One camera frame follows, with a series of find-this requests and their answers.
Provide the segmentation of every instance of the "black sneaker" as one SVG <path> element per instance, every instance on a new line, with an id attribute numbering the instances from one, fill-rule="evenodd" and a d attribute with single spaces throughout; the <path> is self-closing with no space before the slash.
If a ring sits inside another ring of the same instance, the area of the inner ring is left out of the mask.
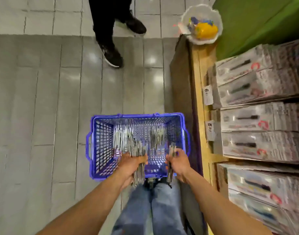
<path id="1" fill-rule="evenodd" d="M 133 31 L 136 34 L 145 34 L 146 33 L 145 25 L 143 25 L 143 23 L 140 20 L 136 19 L 133 16 L 132 10 L 130 10 L 130 14 L 129 14 L 127 20 L 125 21 L 125 24 L 131 31 Z"/>
<path id="2" fill-rule="evenodd" d="M 101 51 L 103 52 L 106 62 L 114 68 L 122 68 L 124 65 L 124 61 L 120 53 L 116 49 L 112 38 L 110 38 L 110 40 L 108 41 L 96 41 L 100 46 Z"/>

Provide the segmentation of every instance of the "price tag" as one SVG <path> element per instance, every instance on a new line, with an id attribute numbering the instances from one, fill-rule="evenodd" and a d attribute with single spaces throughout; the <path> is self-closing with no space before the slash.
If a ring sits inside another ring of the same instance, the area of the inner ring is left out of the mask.
<path id="1" fill-rule="evenodd" d="M 214 99 L 212 97 L 212 88 L 211 85 L 203 87 L 203 99 L 205 106 L 212 105 L 214 103 Z"/>
<path id="2" fill-rule="evenodd" d="M 214 132 L 214 121 L 206 121 L 205 126 L 207 141 L 214 141 L 216 139 L 216 133 Z"/>

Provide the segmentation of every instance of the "yellow item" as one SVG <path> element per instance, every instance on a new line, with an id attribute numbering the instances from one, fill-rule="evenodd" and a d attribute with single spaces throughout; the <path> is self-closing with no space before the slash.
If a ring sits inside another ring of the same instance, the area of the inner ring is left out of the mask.
<path id="1" fill-rule="evenodd" d="M 213 39 L 218 33 L 218 27 L 209 23 L 198 23 L 195 27 L 195 36 L 197 39 Z"/>

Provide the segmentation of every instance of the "blue jeans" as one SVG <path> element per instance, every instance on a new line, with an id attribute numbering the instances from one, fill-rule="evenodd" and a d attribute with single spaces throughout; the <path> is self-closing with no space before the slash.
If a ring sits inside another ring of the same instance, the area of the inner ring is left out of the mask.
<path id="1" fill-rule="evenodd" d="M 152 210 L 154 235 L 186 235 L 175 188 L 158 183 L 154 189 L 137 186 L 122 210 L 112 235 L 144 235 L 148 213 Z"/>

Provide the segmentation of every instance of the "white plastic container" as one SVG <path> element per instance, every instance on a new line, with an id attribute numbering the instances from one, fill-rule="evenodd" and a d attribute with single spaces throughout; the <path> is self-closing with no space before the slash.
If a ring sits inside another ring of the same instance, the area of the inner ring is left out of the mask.
<path id="1" fill-rule="evenodd" d="M 214 22 L 214 24 L 218 27 L 218 33 L 215 38 L 210 40 L 198 40 L 194 38 L 194 36 L 190 35 L 191 32 L 188 29 L 187 25 L 190 22 L 190 18 L 194 16 L 197 19 L 209 19 Z M 203 45 L 203 44 L 211 44 L 214 43 L 218 37 L 222 34 L 223 26 L 222 20 L 219 12 L 217 10 L 213 10 L 210 6 L 205 4 L 199 4 L 196 6 L 191 6 L 189 9 L 181 17 L 181 22 L 179 23 L 179 29 L 182 34 L 186 35 L 188 40 L 190 40 L 194 44 Z"/>

